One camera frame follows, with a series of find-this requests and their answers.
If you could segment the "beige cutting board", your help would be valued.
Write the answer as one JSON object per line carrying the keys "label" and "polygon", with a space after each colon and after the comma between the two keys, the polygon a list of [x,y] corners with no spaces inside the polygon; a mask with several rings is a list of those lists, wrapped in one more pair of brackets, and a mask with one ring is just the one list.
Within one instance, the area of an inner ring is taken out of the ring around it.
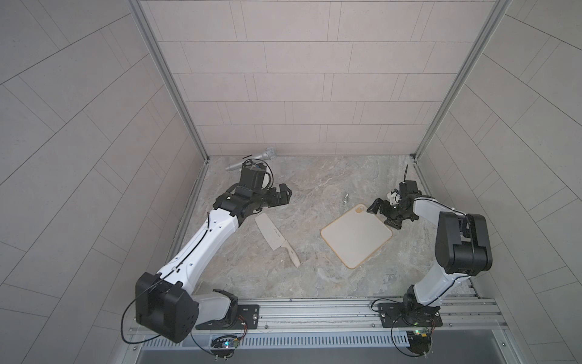
{"label": "beige cutting board", "polygon": [[376,215],[358,204],[321,230],[321,237],[349,269],[359,267],[393,236]]}

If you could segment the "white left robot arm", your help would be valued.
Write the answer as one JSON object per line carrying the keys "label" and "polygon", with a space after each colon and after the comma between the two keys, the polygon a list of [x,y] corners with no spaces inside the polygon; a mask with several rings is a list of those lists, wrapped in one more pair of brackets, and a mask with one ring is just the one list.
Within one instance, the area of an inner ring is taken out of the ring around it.
{"label": "white left robot arm", "polygon": [[263,208],[284,206],[293,192],[285,184],[250,190],[234,184],[221,194],[202,227],[156,274],[145,272],[135,285],[136,322],[180,343],[193,329],[229,329],[236,325],[238,299],[220,289],[194,295],[198,280],[224,242]]}

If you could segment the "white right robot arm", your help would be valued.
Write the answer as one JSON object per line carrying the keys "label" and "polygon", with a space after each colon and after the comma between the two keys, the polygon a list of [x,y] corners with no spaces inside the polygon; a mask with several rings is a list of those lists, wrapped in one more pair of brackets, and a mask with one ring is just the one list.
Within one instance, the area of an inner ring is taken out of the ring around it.
{"label": "white right robot arm", "polygon": [[434,318],[454,288],[493,265],[483,215],[461,212],[426,196],[402,197],[396,204],[378,198],[367,212],[385,216],[385,224],[397,230],[405,220],[420,218],[436,226],[436,262],[420,282],[407,290],[399,312],[410,324],[424,324]]}

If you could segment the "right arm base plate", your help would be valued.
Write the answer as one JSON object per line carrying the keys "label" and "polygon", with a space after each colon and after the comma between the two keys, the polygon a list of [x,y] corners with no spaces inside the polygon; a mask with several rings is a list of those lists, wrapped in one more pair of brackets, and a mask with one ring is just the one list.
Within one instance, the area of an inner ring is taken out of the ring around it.
{"label": "right arm base plate", "polygon": [[407,307],[404,303],[384,302],[376,305],[385,329],[439,328],[443,326],[439,306]]}

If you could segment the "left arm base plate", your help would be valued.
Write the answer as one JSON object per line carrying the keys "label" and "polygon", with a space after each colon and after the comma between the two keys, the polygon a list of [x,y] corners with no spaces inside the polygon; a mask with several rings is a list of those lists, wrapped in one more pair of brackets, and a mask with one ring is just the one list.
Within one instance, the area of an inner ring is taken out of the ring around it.
{"label": "left arm base plate", "polygon": [[196,325],[196,330],[255,330],[258,327],[260,306],[259,305],[238,305],[236,313],[229,309],[227,317],[221,320],[212,320]]}

